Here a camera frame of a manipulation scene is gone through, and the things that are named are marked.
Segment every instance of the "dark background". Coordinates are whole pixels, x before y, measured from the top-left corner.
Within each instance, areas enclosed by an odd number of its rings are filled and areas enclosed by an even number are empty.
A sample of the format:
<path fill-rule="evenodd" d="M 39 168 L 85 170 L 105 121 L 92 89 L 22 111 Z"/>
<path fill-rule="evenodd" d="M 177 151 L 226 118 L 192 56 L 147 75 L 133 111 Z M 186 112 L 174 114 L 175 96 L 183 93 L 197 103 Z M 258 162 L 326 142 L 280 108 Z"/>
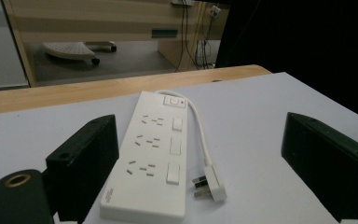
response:
<path fill-rule="evenodd" d="M 358 1 L 218 2 L 231 8 L 216 67 L 287 72 L 358 114 Z"/>

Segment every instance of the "white power strip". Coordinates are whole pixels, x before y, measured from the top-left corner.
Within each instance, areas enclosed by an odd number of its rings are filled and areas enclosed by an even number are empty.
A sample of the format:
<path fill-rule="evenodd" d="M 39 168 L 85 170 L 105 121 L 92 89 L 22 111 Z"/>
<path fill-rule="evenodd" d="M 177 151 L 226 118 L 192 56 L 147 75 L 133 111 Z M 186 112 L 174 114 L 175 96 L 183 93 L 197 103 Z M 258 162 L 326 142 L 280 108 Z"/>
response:
<path fill-rule="evenodd" d="M 174 223 L 186 210 L 187 99 L 143 91 L 100 204 L 102 218 Z"/>

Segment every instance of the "power switch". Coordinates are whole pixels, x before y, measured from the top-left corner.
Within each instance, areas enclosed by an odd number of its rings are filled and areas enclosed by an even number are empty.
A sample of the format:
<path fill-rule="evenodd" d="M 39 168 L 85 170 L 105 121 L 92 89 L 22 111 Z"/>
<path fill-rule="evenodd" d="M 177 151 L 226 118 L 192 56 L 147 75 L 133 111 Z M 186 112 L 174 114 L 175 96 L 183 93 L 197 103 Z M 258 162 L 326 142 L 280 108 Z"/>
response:
<path fill-rule="evenodd" d="M 172 137 L 170 153 L 179 156 L 181 146 L 182 146 L 182 139 L 177 137 Z"/>
<path fill-rule="evenodd" d="M 164 98 L 165 105 L 172 105 L 180 108 L 186 108 L 186 99 L 176 96 L 166 95 Z"/>
<path fill-rule="evenodd" d="M 173 119 L 172 129 L 174 131 L 181 132 L 183 127 L 183 120 L 182 119 Z"/>
<path fill-rule="evenodd" d="M 179 172 L 179 164 L 174 162 L 168 163 L 167 184 L 179 185 Z"/>

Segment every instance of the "floor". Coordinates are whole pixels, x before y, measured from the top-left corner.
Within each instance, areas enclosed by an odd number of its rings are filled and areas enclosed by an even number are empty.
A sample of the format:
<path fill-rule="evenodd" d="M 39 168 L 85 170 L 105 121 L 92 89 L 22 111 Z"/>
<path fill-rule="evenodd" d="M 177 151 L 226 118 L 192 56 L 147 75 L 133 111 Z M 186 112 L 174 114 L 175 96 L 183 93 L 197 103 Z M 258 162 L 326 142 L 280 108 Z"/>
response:
<path fill-rule="evenodd" d="M 209 41 L 206 45 L 205 55 L 209 63 L 215 62 L 219 44 L 220 41 Z M 91 60 L 56 58 L 46 54 L 40 44 L 34 44 L 36 82 L 38 86 L 49 86 L 172 73 L 176 70 L 177 65 L 158 52 L 157 41 L 116 42 L 116 45 L 117 52 L 111 52 L 110 47 L 88 46 L 101 61 L 99 65 L 93 65 Z M 200 62 L 201 55 L 198 56 L 197 62 Z M 193 65 L 191 70 L 197 70 L 197 67 Z"/>

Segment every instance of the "socket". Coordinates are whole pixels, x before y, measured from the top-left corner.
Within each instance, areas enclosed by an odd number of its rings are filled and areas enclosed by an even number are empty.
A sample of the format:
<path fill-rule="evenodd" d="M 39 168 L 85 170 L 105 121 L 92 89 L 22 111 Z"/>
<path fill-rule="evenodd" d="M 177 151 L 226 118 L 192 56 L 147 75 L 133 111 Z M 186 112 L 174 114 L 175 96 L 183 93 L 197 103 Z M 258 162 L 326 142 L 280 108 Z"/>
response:
<path fill-rule="evenodd" d="M 222 9 L 220 9 L 219 7 L 217 6 L 212 6 L 211 9 L 209 9 L 209 14 L 213 17 L 213 18 L 217 18 L 217 16 L 219 15 L 220 11 Z"/>

